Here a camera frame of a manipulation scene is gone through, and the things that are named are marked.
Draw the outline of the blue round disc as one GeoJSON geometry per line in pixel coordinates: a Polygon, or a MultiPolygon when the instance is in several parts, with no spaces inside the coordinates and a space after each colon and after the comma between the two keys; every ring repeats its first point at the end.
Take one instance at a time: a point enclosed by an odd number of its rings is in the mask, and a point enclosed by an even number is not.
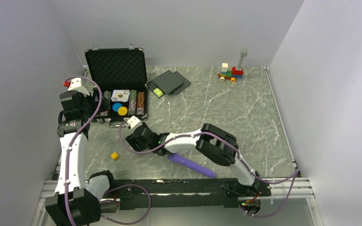
{"type": "Polygon", "coordinates": [[[121,103],[114,103],[114,104],[112,105],[112,110],[113,110],[114,112],[118,112],[119,108],[121,108],[121,107],[122,107],[122,104],[121,104],[121,103]]]}

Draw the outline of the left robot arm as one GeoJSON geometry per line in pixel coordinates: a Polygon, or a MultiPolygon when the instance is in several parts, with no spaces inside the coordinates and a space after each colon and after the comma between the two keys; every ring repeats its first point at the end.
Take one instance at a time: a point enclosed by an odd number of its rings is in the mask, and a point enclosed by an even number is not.
{"type": "Polygon", "coordinates": [[[58,136],[61,164],[54,194],[45,200],[45,209],[57,226],[84,226],[100,220],[100,200],[117,190],[110,171],[84,175],[89,123],[97,104],[87,92],[70,90],[60,94],[58,136]]]}

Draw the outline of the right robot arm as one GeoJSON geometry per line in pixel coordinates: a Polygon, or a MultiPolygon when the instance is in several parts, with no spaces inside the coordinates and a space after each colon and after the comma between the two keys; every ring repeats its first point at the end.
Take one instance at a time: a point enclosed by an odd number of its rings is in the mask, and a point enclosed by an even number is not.
{"type": "Polygon", "coordinates": [[[120,140],[127,141],[132,153],[175,157],[178,152],[197,150],[213,163],[228,167],[238,181],[240,193],[251,196],[259,192],[260,175],[243,158],[236,137],[210,123],[183,134],[157,134],[136,117],[123,125],[130,134],[120,140]]]}

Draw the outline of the yellow round disc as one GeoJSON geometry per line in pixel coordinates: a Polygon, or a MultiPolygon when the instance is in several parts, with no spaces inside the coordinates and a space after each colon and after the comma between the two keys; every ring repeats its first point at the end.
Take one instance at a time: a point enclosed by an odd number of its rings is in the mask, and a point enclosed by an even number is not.
{"type": "Polygon", "coordinates": [[[127,107],[119,107],[118,110],[117,110],[117,113],[120,115],[120,116],[125,116],[128,114],[128,109],[127,107]]]}

